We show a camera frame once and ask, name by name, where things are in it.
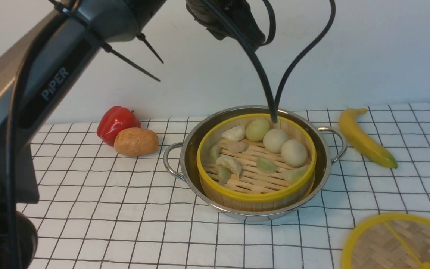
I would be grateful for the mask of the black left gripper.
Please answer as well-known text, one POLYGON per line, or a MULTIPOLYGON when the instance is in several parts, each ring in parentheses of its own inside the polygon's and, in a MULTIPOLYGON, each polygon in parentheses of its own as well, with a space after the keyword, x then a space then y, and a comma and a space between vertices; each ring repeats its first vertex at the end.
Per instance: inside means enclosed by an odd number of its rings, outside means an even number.
MULTIPOLYGON (((267 37, 258 27, 246 0, 210 0, 210 2, 228 17, 229 22, 238 27, 252 48, 267 45, 267 37)), ((236 38, 200 0, 187 0, 186 9, 215 39, 236 38)))

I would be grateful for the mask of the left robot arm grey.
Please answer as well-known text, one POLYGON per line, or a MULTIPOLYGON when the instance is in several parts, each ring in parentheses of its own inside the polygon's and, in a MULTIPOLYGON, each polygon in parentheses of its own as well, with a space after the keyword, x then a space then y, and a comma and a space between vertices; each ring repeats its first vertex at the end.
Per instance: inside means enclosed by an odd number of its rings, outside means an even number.
POLYGON ((148 41, 143 28, 164 0, 52 0, 53 11, 0 57, 0 269, 27 269, 37 251, 34 224, 16 210, 40 200, 31 140, 112 42, 148 41))

